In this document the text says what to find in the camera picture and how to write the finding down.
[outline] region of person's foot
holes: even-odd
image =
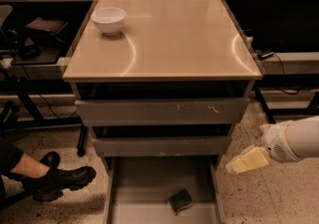
[[[41,158],[40,162],[49,167],[57,168],[60,164],[60,159],[61,158],[58,152],[50,151]],[[9,179],[16,180],[16,181],[21,181],[21,179],[25,177],[21,174],[12,173],[12,172],[9,172],[8,175],[6,176]]]
[[[62,190],[78,190],[87,186],[96,177],[96,170],[90,166],[74,170],[61,170],[50,168],[48,173],[41,178],[22,179],[23,188],[33,195],[39,202],[51,202],[63,195]]]

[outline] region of desk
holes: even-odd
[[[106,222],[132,223],[138,213],[137,223],[150,223],[150,213],[161,223],[171,218],[194,223],[165,213],[163,199],[184,185],[197,205],[191,211],[198,223],[222,223],[209,167],[227,151],[261,72],[221,0],[99,0],[95,9],[104,6],[126,10],[123,31],[108,37],[90,21],[63,78],[71,83],[79,114],[110,175]],[[179,156],[208,156],[212,165],[185,164]],[[161,179],[166,170],[173,174],[164,167],[167,157],[183,170],[173,178],[177,183]],[[159,167],[152,170],[161,178],[137,181],[137,175],[148,178],[139,168],[150,171],[150,166]],[[195,166],[211,173],[215,189],[209,199],[202,198],[209,192],[189,183]],[[113,199],[111,190],[117,192]],[[137,190],[146,191],[146,198]]]

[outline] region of terrazzo floor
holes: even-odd
[[[59,113],[72,113],[73,107],[55,107]],[[252,101],[232,135],[232,143],[215,172],[226,224],[314,224],[319,223],[319,158],[297,163],[277,163],[246,173],[231,175],[225,164],[242,149],[260,145],[259,126],[267,123],[259,103]],[[82,190],[64,191],[51,203],[38,203],[31,197],[0,211],[0,223],[23,224],[99,224],[103,223],[108,175],[97,157],[89,136],[86,154],[77,155],[79,127],[30,130],[14,143],[40,159],[55,150],[61,155],[60,168],[82,165],[97,170],[96,179]],[[7,196],[22,190],[19,182],[3,177]]]

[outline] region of wooden countertop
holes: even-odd
[[[259,80],[262,75],[221,0],[99,0],[127,12],[122,32],[90,20],[68,82]]]

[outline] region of bowl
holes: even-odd
[[[91,19],[97,28],[106,35],[116,35],[124,27],[127,13],[117,7],[106,7],[96,10]]]

